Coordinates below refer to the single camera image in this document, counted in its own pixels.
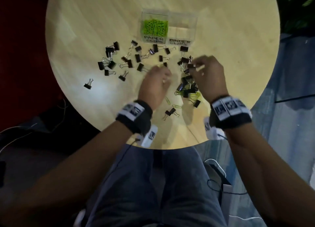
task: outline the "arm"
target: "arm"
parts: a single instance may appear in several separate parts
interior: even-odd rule
[[[191,70],[203,97],[212,103],[228,95],[223,66],[212,57],[193,61]],[[224,130],[253,204],[269,226],[314,226],[315,191],[283,161],[250,124]]]
[[[138,99],[155,110],[163,101],[171,72],[153,67],[144,78]],[[115,121],[86,145],[41,177],[0,215],[11,226],[55,226],[79,211],[110,169],[132,132]]]

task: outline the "clear plastic container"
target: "clear plastic container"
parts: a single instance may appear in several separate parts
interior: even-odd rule
[[[167,29],[168,29],[168,10],[154,10],[154,9],[143,9],[141,17],[141,38],[143,42],[153,43],[153,44],[165,44],[167,40]],[[145,23],[146,21],[151,21],[152,19],[162,21],[167,24],[165,36],[159,36],[154,34],[145,34]]]
[[[197,20],[196,14],[170,12],[166,43],[189,47],[195,40]]]

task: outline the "blue jeans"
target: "blue jeans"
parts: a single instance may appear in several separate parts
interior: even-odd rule
[[[165,175],[161,205],[150,183],[153,150],[125,146],[87,204],[86,226],[226,226],[196,149],[161,152]]]

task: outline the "red wall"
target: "red wall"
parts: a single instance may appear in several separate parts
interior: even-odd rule
[[[0,0],[0,131],[56,105],[45,43],[48,0]]]

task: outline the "round wooden table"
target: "round wooden table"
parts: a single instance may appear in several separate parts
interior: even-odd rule
[[[120,68],[121,56],[128,53],[132,39],[146,54],[152,44],[140,39],[143,8],[167,9],[198,14],[196,38],[187,55],[214,55],[225,68],[231,95],[252,107],[263,92],[273,71],[278,53],[280,22],[276,0],[49,0],[46,16],[46,43],[53,73],[74,108],[94,127],[103,130],[117,112],[137,98],[146,74],[134,68]],[[114,55],[116,75],[104,76],[97,62],[105,56],[105,46],[118,41],[120,51]],[[150,69],[163,50],[143,60]],[[183,72],[177,62],[180,52],[174,50],[167,60],[173,83],[166,101],[155,111],[152,124],[159,130],[151,145],[154,149],[176,149],[207,140],[203,118],[209,116],[209,104],[193,104],[174,92]],[[129,71],[126,81],[118,77]],[[84,84],[93,79],[92,88]],[[162,120],[172,105],[180,117]]]

